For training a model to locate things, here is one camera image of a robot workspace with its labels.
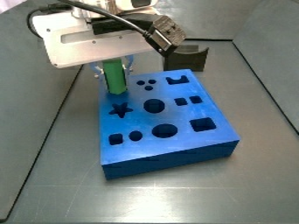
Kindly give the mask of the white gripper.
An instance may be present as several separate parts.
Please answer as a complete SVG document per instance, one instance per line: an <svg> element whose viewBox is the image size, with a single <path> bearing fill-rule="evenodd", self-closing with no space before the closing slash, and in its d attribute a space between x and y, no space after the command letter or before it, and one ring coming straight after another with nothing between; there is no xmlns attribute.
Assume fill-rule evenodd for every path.
<svg viewBox="0 0 299 224"><path fill-rule="evenodd" d="M159 0L65 0L96 6L111 14L156 16ZM104 70L95 61L121 58L124 76L133 72L135 56L151 51L143 35L116 20L75 7L65 2L51 3L31 15L35 34L41 38L51 64L57 68L88 64L95 78L105 82Z"/></svg>

